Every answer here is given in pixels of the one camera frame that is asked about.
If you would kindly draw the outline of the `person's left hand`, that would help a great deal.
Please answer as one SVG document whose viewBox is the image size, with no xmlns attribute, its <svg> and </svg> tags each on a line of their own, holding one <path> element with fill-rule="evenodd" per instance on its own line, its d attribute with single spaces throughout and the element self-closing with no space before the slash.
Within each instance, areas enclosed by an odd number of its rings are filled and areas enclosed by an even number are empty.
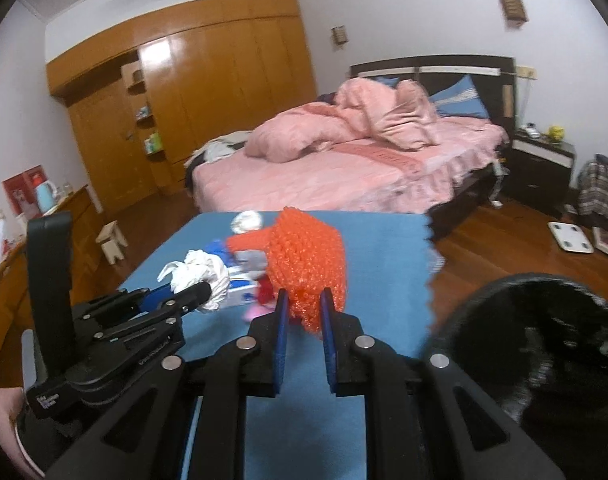
<svg viewBox="0 0 608 480">
<path fill-rule="evenodd" d="M 24 401 L 24 390 L 21 387 L 0 388 L 0 446 L 25 479 L 41 479 L 42 476 L 24 457 L 16 438 L 16 419 Z"/>
</svg>

